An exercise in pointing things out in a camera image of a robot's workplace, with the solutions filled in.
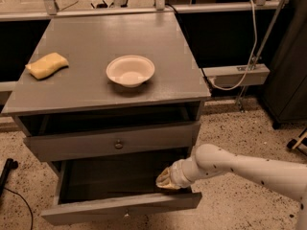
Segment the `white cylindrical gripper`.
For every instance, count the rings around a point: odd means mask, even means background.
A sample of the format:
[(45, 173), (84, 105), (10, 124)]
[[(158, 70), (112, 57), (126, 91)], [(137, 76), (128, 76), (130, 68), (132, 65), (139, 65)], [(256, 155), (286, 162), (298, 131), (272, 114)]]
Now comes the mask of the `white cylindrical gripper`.
[(196, 163), (192, 158), (180, 159), (163, 170), (156, 179), (156, 186), (167, 190), (187, 188), (196, 181), (195, 173)]

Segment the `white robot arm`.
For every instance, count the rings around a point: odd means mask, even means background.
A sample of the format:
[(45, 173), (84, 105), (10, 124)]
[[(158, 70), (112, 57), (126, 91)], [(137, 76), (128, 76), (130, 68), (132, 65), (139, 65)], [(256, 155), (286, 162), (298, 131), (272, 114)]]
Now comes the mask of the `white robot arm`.
[(178, 190), (197, 180), (234, 173), (299, 202), (296, 230), (307, 230), (307, 166), (231, 153), (212, 144), (167, 167), (156, 179), (158, 188)]

